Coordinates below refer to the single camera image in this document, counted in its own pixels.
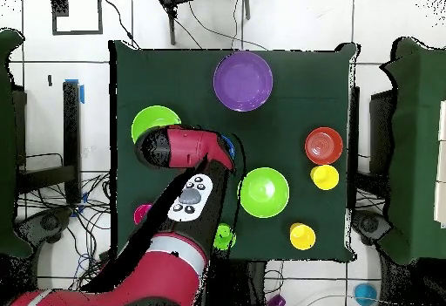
floor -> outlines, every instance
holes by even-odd
[[[168,20],[158,0],[109,0],[116,4],[122,24],[142,48],[196,48],[190,36],[176,24],[177,44],[170,45]],[[240,38],[241,0],[197,0],[193,12],[205,27]],[[391,88],[379,65],[389,61],[392,43],[412,36],[433,47],[446,45],[446,11],[443,0],[250,0],[251,19],[244,21],[244,40],[269,50],[332,51],[345,42],[361,45],[355,81],[361,87],[359,168],[368,171],[370,95]],[[69,0],[70,15],[57,18],[60,30],[91,31],[98,28],[97,0]],[[187,4],[178,9],[179,21],[203,48],[229,48],[231,39],[203,29]],[[84,85],[81,104],[82,178],[88,180],[110,168],[108,39],[129,41],[118,14],[102,0],[102,35],[58,35],[51,30],[51,0],[0,0],[0,26],[21,31],[22,47],[10,56],[10,71],[28,92],[27,154],[63,152],[62,82],[77,78]],[[234,41],[234,48],[241,48]],[[256,46],[244,43],[244,49]],[[48,76],[51,75],[52,86]],[[28,168],[55,166],[57,157],[33,158]],[[106,201],[101,188],[94,199]],[[33,214],[21,208],[19,217]],[[107,214],[97,225],[109,224]],[[76,219],[70,223],[78,250],[85,252],[85,232]],[[95,229],[98,252],[107,250],[109,231]],[[270,262],[267,269],[282,270],[285,278],[280,294],[286,306],[359,306],[353,295],[361,282],[374,285],[379,293],[380,263],[374,248],[365,247],[351,233],[354,262]],[[73,237],[64,232],[61,241],[45,244],[38,264],[39,286],[68,288],[78,268]],[[278,274],[268,272],[265,290],[278,286]],[[271,297],[279,290],[267,295]]]

white floor tile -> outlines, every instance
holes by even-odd
[[[438,140],[446,140],[446,100],[440,104],[440,125],[438,127]]]
[[[355,296],[355,287],[358,284],[370,284],[376,289],[376,300],[380,299],[380,292],[381,292],[381,281],[348,281],[348,287],[347,287],[347,295],[352,297],[347,297],[347,306],[361,306],[353,297]],[[373,303],[370,306],[378,306],[378,302]]]
[[[446,45],[444,0],[355,0],[354,40],[358,62],[390,60],[399,37],[415,37],[430,47]]]
[[[76,237],[76,247],[80,254],[86,254],[86,233],[79,224],[77,218],[70,218],[68,228]],[[76,276],[82,273],[82,267],[78,269],[79,255],[74,247],[74,238],[66,229],[62,232],[60,241],[50,244],[45,243],[40,252],[37,265],[38,276]],[[88,261],[81,265],[86,268]]]
[[[8,69],[16,85],[24,85],[22,66],[23,65],[21,63],[8,63]]]
[[[353,0],[250,0],[244,39],[269,50],[332,51],[351,42]],[[257,50],[245,44],[245,49]]]
[[[435,220],[446,224],[446,183],[436,183]]]
[[[270,261],[267,263],[266,278],[279,278],[277,272],[280,271],[282,261]],[[346,264],[343,262],[331,262],[323,260],[305,261],[305,260],[285,260],[283,262],[282,275],[284,278],[327,278],[343,279],[345,278]]]
[[[357,65],[355,85],[360,88],[358,153],[370,156],[370,98],[372,94],[392,89],[392,84],[378,65]],[[358,169],[367,172],[368,163],[369,159],[359,158]]]
[[[285,278],[345,278],[346,264],[343,262],[285,261]]]
[[[48,84],[51,75],[52,86]],[[64,150],[63,82],[84,85],[80,110],[81,170],[110,168],[110,96],[108,64],[25,64],[27,154]]]
[[[109,1],[116,5],[124,27],[131,31],[132,0]],[[74,9],[77,2],[68,0],[69,8],[73,3]],[[89,3],[85,8],[91,10],[92,7]],[[24,58],[26,61],[108,61],[108,40],[130,42],[130,39],[119,24],[118,13],[105,0],[102,0],[102,21],[103,34],[100,35],[53,36],[51,0],[24,0]],[[83,25],[85,21],[79,18],[79,29]]]
[[[22,31],[22,0],[0,0],[0,30]],[[11,61],[22,61],[22,46],[10,54]]]
[[[366,246],[352,229],[350,246],[357,254],[356,260],[348,263],[348,278],[381,279],[381,263],[375,246]]]
[[[91,188],[91,183],[86,184],[83,188],[83,194],[89,191]],[[47,188],[42,190],[42,195],[45,196],[56,196],[57,194],[49,191]],[[49,200],[53,203],[60,203],[64,205],[64,200]],[[101,185],[98,185],[88,196],[88,201],[91,204],[99,205],[101,203],[109,203],[108,199],[105,197],[104,192],[102,190]],[[95,207],[96,209],[103,211],[101,207]],[[34,214],[40,209],[37,208],[28,208],[28,216],[30,214]],[[97,249],[95,258],[98,259],[99,255],[108,249],[110,249],[110,215],[105,214],[96,214],[96,211],[91,208],[86,208],[82,213],[80,219],[77,217],[70,218],[69,228],[71,232],[76,237],[76,247],[80,254],[87,253],[87,245],[90,247],[93,243],[90,241],[90,235],[88,235],[84,227],[91,231],[96,239]],[[79,264],[79,255],[76,252],[74,246],[74,238],[71,235],[70,231],[66,229],[62,233],[62,238],[60,241],[49,244],[45,243],[42,247],[42,251],[40,253],[38,259],[38,267],[37,274],[39,276],[79,276],[83,273],[82,268],[86,269],[87,261],[81,263],[82,267],[78,269]]]
[[[436,179],[446,183],[446,141],[444,140],[439,142]]]
[[[235,35],[233,11],[235,0],[195,0],[191,2],[193,13],[208,29]],[[241,0],[237,4],[235,16],[240,29]],[[203,48],[230,48],[232,39],[206,31],[199,25],[188,3],[178,7],[177,19]],[[169,18],[159,0],[133,0],[134,37],[141,48],[184,49],[199,48],[187,32],[175,23],[176,44],[171,45]]]
[[[72,284],[72,279],[68,278],[38,278],[39,289],[68,289]]]
[[[265,280],[265,298],[269,300],[279,290],[267,293],[278,286],[275,280]],[[345,306],[346,281],[285,280],[280,295],[285,306]]]

green bowl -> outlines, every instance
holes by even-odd
[[[138,112],[132,123],[133,143],[138,137],[149,128],[155,126],[171,126],[181,124],[178,115],[171,109],[164,106],[150,106]]]
[[[241,206],[256,218],[271,218],[281,213],[288,198],[287,180],[271,167],[260,167],[249,172],[241,186]]]

purple bowl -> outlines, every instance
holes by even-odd
[[[267,101],[273,89],[273,73],[260,56],[235,52],[223,58],[215,69],[213,89],[231,110],[251,111]]]

red robot arm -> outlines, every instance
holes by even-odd
[[[193,306],[233,160],[217,133],[183,126],[146,131],[135,152],[146,165],[187,169],[155,201],[119,256],[84,286],[92,293],[40,289],[22,294],[10,306]],[[90,284],[95,281],[108,290],[94,293]]]

